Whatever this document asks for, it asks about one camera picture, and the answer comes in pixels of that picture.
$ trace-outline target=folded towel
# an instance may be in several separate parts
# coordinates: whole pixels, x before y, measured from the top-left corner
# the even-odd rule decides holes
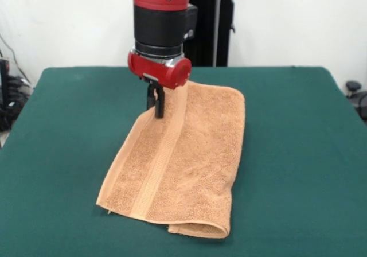
[[[113,161],[97,205],[170,233],[225,238],[231,188],[240,162],[243,95],[189,81],[166,90],[165,117],[154,110],[135,122]]]

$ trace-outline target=black cable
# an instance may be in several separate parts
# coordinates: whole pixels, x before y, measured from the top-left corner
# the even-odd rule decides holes
[[[1,33],[0,33],[0,40],[4,43],[4,45],[11,51],[11,53],[13,54],[14,57],[14,62],[17,66],[17,68],[19,69],[19,71],[21,72],[22,76],[25,78],[25,80],[27,80],[27,82],[29,84],[31,84],[31,82],[29,81],[28,77],[25,75],[24,71],[21,69],[21,67],[18,64],[18,60],[17,60],[17,56],[15,55],[15,51],[14,49],[9,46],[9,44],[5,41],[5,39],[2,37]]]

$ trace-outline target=red robot arm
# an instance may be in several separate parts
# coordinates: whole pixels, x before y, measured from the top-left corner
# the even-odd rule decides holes
[[[192,64],[184,57],[183,44],[194,35],[196,16],[197,8],[189,0],[134,0],[135,46],[128,66],[150,83],[147,108],[155,105],[157,118],[164,113],[162,87],[176,89],[189,79]]]

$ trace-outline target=white wall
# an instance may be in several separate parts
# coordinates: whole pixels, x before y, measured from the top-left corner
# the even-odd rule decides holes
[[[132,21],[132,0],[0,0],[0,32],[34,82],[46,67],[126,65]],[[367,86],[367,0],[236,0],[235,26],[230,65],[323,65]]]

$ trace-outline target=table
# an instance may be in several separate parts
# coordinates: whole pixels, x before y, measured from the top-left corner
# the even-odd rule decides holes
[[[147,85],[127,68],[49,68],[0,151],[0,256],[367,256],[367,128],[328,71],[194,68],[192,80],[247,101],[229,238],[97,207]]]

